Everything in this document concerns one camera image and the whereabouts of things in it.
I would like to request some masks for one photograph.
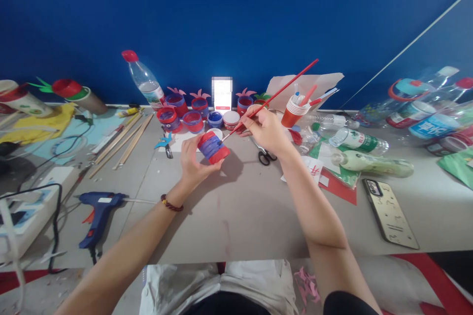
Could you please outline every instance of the bracelet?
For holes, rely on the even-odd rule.
[[[161,196],[161,202],[166,206],[166,208],[171,209],[173,212],[182,212],[184,210],[184,206],[180,206],[179,208],[177,208],[177,207],[174,207],[172,204],[170,204],[168,200],[166,199],[165,194]]]

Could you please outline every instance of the phone case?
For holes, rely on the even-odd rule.
[[[371,191],[374,187],[373,183],[378,186],[381,196],[375,194],[376,188],[374,188],[375,193]],[[391,186],[371,179],[363,179],[363,185],[368,194],[368,200],[373,208],[383,239],[392,244],[418,250],[419,244],[410,229],[409,223],[401,210],[401,206]]]

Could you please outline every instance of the blue glue gun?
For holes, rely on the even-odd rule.
[[[108,217],[113,208],[120,207],[123,203],[123,193],[89,192],[80,195],[79,200],[84,204],[94,207],[92,225],[87,236],[79,244],[81,249],[94,248],[102,238]]]

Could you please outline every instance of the paintbrush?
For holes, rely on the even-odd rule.
[[[318,61],[319,61],[319,59],[317,58],[312,63],[310,63],[303,71],[301,71],[299,74],[297,74],[291,81],[289,81],[281,89],[279,89],[279,91],[276,92],[268,101],[266,101],[266,103],[264,105],[261,105],[260,108],[258,108],[252,114],[250,114],[248,116],[248,118],[252,118],[253,116],[255,116],[259,111],[261,111],[264,108],[265,105],[269,104],[276,96],[278,96],[281,92],[283,92],[289,85],[291,85],[294,81],[299,79],[299,77],[301,75],[304,75],[310,68],[312,68],[314,65],[316,65]],[[223,138],[221,141],[218,142],[218,145],[221,145],[225,141],[225,139],[227,139],[230,135],[232,135],[235,131],[237,131],[242,125],[243,125],[243,123],[240,121],[240,123],[238,123],[238,125],[235,127],[234,130],[232,130],[230,132],[230,134],[228,134],[225,138]]]

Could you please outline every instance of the white pants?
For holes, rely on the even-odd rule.
[[[298,315],[291,266],[287,260],[149,265],[139,315],[179,315],[219,291],[237,293],[271,315]]]

